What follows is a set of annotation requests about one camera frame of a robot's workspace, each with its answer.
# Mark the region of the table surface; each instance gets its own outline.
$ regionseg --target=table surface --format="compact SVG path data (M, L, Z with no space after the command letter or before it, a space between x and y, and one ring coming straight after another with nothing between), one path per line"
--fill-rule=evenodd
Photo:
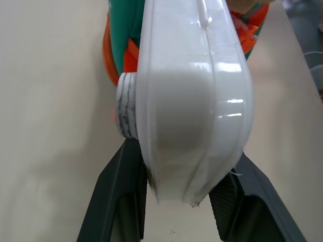
M75 241L96 179L121 145L101 57L106 0L0 3L0 241ZM246 154L308 241L323 240L323 110L280 2L249 66L255 119ZM145 242L220 241L209 200L157 205Z

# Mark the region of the green fabric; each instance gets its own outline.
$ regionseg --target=green fabric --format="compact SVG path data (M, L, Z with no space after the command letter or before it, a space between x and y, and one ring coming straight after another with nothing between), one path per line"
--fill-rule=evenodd
M129 38L139 46L144 4L145 0L109 0L111 49L119 75Z

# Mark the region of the glossy plastic surface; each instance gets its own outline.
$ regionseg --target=glossy plastic surface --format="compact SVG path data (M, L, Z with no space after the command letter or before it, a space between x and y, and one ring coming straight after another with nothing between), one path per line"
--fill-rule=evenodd
M196 205L237 163L253 116L225 1L146 1L140 46L136 121L156 197Z

